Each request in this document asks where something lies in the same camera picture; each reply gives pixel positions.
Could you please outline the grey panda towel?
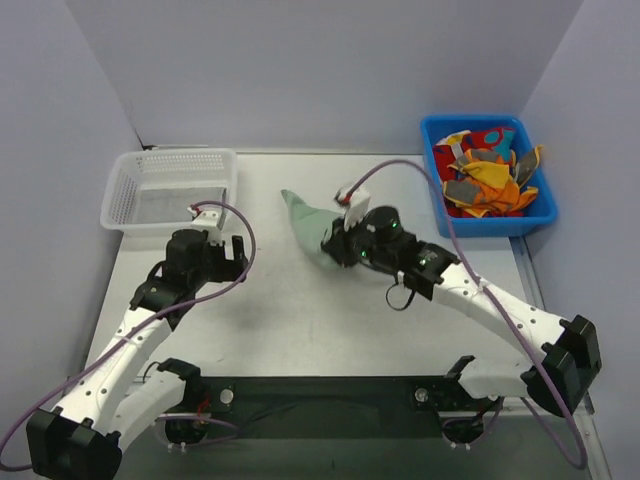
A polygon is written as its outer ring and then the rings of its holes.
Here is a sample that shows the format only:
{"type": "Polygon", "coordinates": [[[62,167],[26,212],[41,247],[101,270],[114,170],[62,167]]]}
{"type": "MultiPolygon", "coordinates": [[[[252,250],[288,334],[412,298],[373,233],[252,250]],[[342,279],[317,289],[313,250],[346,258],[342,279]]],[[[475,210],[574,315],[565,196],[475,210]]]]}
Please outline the grey panda towel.
{"type": "Polygon", "coordinates": [[[138,197],[134,224],[181,223],[191,219],[188,207],[204,200],[228,200],[226,187],[188,187],[143,190],[138,197]]]}

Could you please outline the green panda towel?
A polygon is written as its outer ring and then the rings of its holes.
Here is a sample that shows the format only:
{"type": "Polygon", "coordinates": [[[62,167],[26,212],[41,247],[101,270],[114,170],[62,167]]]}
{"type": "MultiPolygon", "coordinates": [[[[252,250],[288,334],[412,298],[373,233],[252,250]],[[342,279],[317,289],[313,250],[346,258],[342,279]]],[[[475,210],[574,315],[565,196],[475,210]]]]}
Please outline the green panda towel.
{"type": "Polygon", "coordinates": [[[296,242],[305,256],[316,266],[325,270],[342,269],[330,254],[322,249],[333,232],[336,220],[343,220],[337,212],[312,207],[299,195],[288,189],[280,191],[288,211],[288,219],[296,242]]]}

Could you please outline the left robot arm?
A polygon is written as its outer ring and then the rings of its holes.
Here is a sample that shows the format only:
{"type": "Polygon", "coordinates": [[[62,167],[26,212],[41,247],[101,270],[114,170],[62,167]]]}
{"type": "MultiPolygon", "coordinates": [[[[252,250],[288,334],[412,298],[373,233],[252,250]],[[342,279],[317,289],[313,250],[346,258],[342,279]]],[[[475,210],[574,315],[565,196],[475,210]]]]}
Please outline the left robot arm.
{"type": "Polygon", "coordinates": [[[225,242],[202,230],[174,232],[100,357],[52,409],[30,415],[33,471],[48,479],[112,479],[126,449],[156,418],[177,406],[198,405],[204,396],[201,370],[182,360],[161,362],[143,386],[129,388],[200,303],[198,291],[208,283],[229,291],[246,278],[252,262],[239,235],[225,242]]]}

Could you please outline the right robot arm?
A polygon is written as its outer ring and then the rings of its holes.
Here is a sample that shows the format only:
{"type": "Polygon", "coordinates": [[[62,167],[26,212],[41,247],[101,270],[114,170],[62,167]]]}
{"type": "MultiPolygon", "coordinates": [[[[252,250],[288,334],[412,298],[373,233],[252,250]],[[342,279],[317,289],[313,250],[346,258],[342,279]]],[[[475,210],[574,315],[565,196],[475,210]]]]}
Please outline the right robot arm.
{"type": "Polygon", "coordinates": [[[518,350],[520,362],[460,360],[455,380],[472,398],[523,397],[561,417],[574,413],[602,368],[595,325],[568,320],[502,290],[456,254],[406,231],[397,211],[380,207],[351,228],[334,220],[321,249],[342,267],[369,265],[413,294],[458,311],[518,350]]]}

